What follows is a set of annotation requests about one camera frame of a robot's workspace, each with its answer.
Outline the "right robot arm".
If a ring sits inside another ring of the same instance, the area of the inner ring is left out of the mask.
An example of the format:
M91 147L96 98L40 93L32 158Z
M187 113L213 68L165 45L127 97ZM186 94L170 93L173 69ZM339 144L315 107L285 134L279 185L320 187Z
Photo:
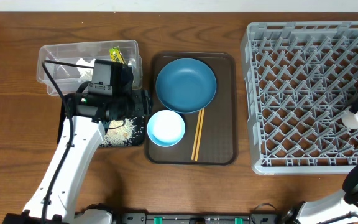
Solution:
M342 123L358 129L358 97L347 107ZM358 221L358 165L347 175L342 190L289 210L278 223L350 223Z

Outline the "white cup green inside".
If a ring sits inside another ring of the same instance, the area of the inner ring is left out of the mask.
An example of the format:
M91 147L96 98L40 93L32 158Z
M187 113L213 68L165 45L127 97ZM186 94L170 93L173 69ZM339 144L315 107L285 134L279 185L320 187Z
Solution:
M358 112L353 113L350 107L346 108L341 120L345 127L349 129L358 129Z

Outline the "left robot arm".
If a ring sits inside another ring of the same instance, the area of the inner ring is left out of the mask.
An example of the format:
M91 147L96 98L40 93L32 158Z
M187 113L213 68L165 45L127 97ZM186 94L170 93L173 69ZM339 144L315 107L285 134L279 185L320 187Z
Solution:
M51 163L22 213L7 213L4 223L112 223L114 214L103 204L75 213L90 162L114 120L149 115L152 100L146 90L99 95L91 91L67 94L69 109Z

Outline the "dark blue plate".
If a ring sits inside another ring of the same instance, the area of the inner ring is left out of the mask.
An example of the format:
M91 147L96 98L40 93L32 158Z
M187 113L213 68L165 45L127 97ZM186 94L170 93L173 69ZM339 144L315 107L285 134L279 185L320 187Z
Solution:
M159 72L155 91L160 102L177 113L194 113L208 106L217 90L212 69L193 58L176 59Z

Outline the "white rice food waste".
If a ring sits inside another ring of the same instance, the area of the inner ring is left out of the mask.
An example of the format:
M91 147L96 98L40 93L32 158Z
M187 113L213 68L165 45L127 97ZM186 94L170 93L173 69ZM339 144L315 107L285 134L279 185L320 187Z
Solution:
M111 121L100 147L128 147L138 146L144 140L144 120L140 118L126 118Z

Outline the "green yellow snack wrapper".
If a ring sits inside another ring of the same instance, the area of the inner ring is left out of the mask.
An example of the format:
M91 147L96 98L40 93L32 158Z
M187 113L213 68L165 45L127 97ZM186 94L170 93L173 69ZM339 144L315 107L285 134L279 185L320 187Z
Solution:
M112 62L126 64L126 61L120 51L119 47L109 49L109 56Z

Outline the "light blue bowl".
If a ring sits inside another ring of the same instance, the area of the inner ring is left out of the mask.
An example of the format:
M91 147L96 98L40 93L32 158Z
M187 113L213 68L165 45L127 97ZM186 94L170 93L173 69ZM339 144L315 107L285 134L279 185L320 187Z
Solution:
M158 111L147 123L149 139L161 147L170 147L179 143L185 134L184 119L171 110Z

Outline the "wooden chopstick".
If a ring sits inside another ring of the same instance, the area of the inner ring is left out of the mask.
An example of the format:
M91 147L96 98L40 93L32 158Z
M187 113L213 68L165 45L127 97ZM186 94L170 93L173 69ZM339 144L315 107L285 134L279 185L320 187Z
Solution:
M202 135L202 129L203 129L204 112L205 112L205 109L203 108L200 111L200 118L198 121L198 132L197 132L197 139L196 139L196 145L195 145L195 156L194 156L195 161L198 161L198 157L199 157L201 135Z
M195 157L196 157L198 135L199 135L199 132L200 132L200 124L201 124L201 120L202 120L202 117L203 117L203 111L204 111L204 108L201 109L198 112L198 119L197 119L197 124L196 124L196 132L195 132L195 138L194 138L194 143L193 143L191 160L195 160Z

